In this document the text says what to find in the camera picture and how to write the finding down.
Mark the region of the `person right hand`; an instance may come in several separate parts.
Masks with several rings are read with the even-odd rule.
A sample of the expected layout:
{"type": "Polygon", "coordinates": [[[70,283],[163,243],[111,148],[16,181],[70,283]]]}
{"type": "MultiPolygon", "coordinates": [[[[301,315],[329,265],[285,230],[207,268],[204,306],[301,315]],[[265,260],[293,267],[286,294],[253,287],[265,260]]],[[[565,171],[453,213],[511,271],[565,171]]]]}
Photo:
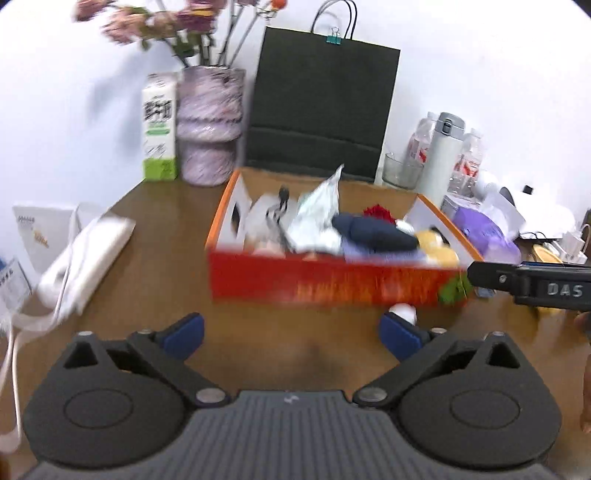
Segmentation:
{"type": "MultiPolygon", "coordinates": [[[[575,318],[575,324],[590,339],[590,313],[579,314],[575,318]]],[[[591,427],[591,356],[587,357],[583,376],[583,409],[580,415],[581,430],[589,434],[591,427]]]]}

